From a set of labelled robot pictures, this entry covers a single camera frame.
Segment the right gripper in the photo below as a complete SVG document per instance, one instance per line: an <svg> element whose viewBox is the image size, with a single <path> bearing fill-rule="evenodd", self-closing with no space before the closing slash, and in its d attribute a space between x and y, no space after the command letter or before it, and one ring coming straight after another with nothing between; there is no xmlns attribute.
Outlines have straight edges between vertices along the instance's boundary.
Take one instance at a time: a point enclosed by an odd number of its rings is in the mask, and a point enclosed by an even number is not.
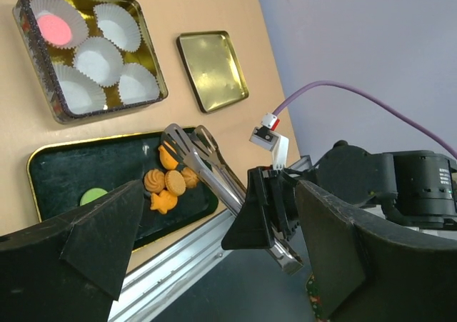
<svg viewBox="0 0 457 322"><path fill-rule="evenodd" d="M296 187L302 178L302 171L291 168L248 170L246 199L222 249L268 249L274 244L272 225L280 240L289 241L299 227Z"/></svg>

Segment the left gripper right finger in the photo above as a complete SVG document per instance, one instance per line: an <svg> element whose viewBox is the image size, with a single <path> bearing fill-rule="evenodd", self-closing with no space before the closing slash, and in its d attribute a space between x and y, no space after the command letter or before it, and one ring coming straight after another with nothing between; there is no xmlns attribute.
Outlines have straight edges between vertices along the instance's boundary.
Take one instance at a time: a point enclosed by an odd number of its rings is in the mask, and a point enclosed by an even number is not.
<svg viewBox="0 0 457 322"><path fill-rule="evenodd" d="M456 241L356 208L308 181L296 206L330 321L455 321Z"/></svg>

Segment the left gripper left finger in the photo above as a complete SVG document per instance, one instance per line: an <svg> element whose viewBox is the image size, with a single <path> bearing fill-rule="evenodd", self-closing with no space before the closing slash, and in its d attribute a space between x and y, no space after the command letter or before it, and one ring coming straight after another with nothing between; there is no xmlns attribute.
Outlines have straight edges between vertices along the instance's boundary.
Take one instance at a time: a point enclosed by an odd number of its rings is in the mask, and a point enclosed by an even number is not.
<svg viewBox="0 0 457 322"><path fill-rule="evenodd" d="M91 203L1 237L2 321L107 321L143 213L130 181Z"/></svg>

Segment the metal tongs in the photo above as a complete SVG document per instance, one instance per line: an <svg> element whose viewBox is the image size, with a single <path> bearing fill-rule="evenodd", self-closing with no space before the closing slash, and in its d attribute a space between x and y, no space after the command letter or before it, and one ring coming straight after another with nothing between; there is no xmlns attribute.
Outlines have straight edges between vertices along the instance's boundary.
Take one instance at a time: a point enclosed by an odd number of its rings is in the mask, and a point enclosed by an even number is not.
<svg viewBox="0 0 457 322"><path fill-rule="evenodd" d="M241 182L205 126L199 125L187 133L178 124L170 124L164 129L161 144L178 162L193 170L236 218L246 199L248 179ZM291 248L290 240L280 240L273 225L272 229L274 244L265 250L283 271L292 275L303 267L303 260Z"/></svg>

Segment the pink round cookie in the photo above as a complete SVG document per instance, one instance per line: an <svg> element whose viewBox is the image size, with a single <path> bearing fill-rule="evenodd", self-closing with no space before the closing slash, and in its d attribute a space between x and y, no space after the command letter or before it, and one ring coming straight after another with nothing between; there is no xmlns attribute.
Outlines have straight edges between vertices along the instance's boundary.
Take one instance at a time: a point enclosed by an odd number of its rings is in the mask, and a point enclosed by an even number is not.
<svg viewBox="0 0 457 322"><path fill-rule="evenodd" d="M40 16L37 19L37 23L41 35L50 44L65 46L73 39L69 24L57 15L47 14Z"/></svg>

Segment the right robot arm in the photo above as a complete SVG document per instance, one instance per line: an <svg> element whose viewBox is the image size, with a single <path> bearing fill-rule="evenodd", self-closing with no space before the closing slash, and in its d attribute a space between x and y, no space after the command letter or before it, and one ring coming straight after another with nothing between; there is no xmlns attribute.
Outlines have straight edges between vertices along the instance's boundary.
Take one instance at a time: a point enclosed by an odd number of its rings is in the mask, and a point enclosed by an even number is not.
<svg viewBox="0 0 457 322"><path fill-rule="evenodd" d="M309 181L357 208L380 206L385 218L407 227L456 230L456 160L432 151L371 154L338 141L315 164L248 170L246 200L221 245L267 249L299 227L296 194Z"/></svg>

